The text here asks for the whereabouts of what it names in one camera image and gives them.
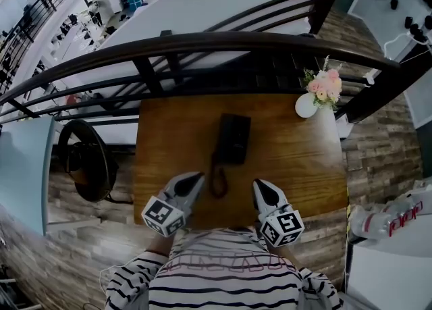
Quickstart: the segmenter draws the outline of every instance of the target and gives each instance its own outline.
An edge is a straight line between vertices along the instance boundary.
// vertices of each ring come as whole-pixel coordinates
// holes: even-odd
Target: tiled floor
[[[356,18],[331,11],[319,36],[371,54],[382,54],[366,26]],[[362,76],[368,69],[346,66]],[[416,130],[404,95],[356,124],[342,141],[350,202],[383,203],[412,188],[422,178]]]
[[[363,51],[380,52],[365,26],[342,14],[331,12],[319,36]],[[358,74],[365,71],[348,65],[344,68]],[[342,148],[352,203],[385,201],[421,178],[419,144],[403,96],[355,125]],[[127,199],[132,193],[133,156],[118,155],[117,160],[121,167],[113,197]],[[42,238],[2,211],[2,235],[9,246],[0,249],[0,261],[11,267],[20,286],[44,309],[81,309],[85,302],[102,308],[105,296],[99,288],[99,271],[129,261],[145,248],[153,233],[132,223],[130,205],[82,200],[55,160],[49,180],[51,219],[65,214],[99,215],[106,221],[98,227]],[[306,230],[300,243],[291,248],[293,253],[301,263],[326,273],[336,286],[340,285],[345,262],[345,209],[305,218],[304,223]],[[103,283],[106,279],[107,274],[103,274]]]

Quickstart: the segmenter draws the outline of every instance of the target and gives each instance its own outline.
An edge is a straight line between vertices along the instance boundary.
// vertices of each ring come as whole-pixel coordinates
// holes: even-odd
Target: wooden table
[[[262,178],[280,187],[302,217],[348,205],[342,150],[333,112],[321,109],[307,120],[296,115],[298,95],[248,94],[171,97],[141,103],[134,218],[152,195],[174,176],[209,174],[222,113],[252,118],[244,165],[224,167],[229,191],[214,199],[207,183],[189,225],[218,228],[251,225],[256,219],[252,181]]]

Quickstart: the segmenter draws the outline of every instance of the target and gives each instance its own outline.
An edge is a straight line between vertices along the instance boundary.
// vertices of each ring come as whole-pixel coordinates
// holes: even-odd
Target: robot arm
[[[252,188],[263,236],[274,247],[293,244],[304,231],[298,210],[292,209],[280,188],[266,180],[255,179]]]
[[[186,225],[191,208],[203,188],[205,177],[188,172],[172,178],[157,197],[152,196],[142,211],[149,228],[169,237]],[[261,233],[274,247],[294,243],[304,230],[302,218],[287,202],[284,192],[261,179],[252,183],[254,206],[259,211]]]
[[[150,198],[142,211],[146,225],[165,237],[185,226],[204,181],[204,174],[200,172],[188,172],[172,178],[157,197]]]

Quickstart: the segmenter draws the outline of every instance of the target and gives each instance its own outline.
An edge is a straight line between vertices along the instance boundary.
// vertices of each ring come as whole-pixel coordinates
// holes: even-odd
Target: red object
[[[66,99],[66,105],[73,105],[76,103],[77,96],[76,95],[69,95]]]
[[[364,223],[365,225],[365,232],[369,232],[369,225],[371,225],[371,220],[372,220],[372,217],[374,216],[375,214],[370,214],[370,216],[368,216],[367,217],[367,219],[366,219],[366,222]]]

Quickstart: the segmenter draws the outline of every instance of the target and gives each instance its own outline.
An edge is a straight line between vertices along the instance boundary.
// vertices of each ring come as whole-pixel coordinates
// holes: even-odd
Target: white vase
[[[312,93],[303,94],[296,101],[296,113],[302,118],[312,117],[318,107],[313,104],[315,95]]]

